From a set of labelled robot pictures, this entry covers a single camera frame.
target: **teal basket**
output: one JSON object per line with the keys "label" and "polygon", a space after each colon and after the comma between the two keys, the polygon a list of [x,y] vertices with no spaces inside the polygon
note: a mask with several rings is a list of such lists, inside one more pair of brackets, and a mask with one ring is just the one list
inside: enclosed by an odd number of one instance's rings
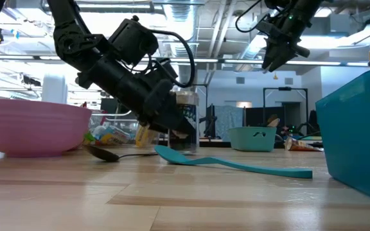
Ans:
{"label": "teal basket", "polygon": [[228,130],[231,147],[239,151],[273,151],[276,128],[243,127]]}
{"label": "teal basket", "polygon": [[370,71],[316,103],[328,171],[370,196]]}

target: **pink bowl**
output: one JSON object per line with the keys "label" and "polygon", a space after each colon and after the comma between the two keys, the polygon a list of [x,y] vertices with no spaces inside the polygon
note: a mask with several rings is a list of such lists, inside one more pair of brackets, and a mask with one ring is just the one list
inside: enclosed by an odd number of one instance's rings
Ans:
{"label": "pink bowl", "polygon": [[78,146],[91,110],[71,105],[0,99],[0,151],[8,157],[53,157]]}

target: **black spoon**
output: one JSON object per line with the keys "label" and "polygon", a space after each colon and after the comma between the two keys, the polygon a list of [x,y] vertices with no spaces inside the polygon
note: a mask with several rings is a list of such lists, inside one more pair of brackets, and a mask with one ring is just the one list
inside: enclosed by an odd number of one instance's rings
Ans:
{"label": "black spoon", "polygon": [[101,148],[97,148],[91,145],[84,145],[84,148],[96,158],[100,158],[106,162],[118,162],[118,160],[122,157],[151,157],[154,155],[158,155],[157,153],[147,153],[147,154],[127,154],[118,156],[110,151],[103,150]]}

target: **teal spatula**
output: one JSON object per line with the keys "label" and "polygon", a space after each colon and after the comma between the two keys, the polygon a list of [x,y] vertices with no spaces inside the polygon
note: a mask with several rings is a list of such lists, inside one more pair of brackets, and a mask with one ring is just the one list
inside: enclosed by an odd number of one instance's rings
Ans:
{"label": "teal spatula", "polygon": [[248,166],[245,164],[238,164],[228,160],[223,160],[216,157],[204,157],[196,160],[190,160],[184,155],[180,154],[178,151],[175,151],[166,146],[156,146],[155,151],[166,161],[172,164],[183,164],[183,165],[199,165],[199,164],[221,164],[228,167],[233,167],[236,169],[250,171],[254,173],[263,173],[268,175],[276,176],[287,176],[287,177],[296,177],[296,178],[312,178],[311,169],[283,169],[275,167],[260,167],[260,166]]}

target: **desk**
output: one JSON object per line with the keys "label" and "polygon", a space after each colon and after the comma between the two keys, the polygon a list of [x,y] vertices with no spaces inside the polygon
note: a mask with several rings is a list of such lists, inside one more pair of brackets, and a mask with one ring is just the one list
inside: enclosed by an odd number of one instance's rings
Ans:
{"label": "desk", "polygon": [[332,179],[323,153],[201,148],[198,155],[310,167],[314,178],[175,166],[159,157],[106,164],[82,150],[57,158],[0,154],[0,231],[370,230],[370,198]]}

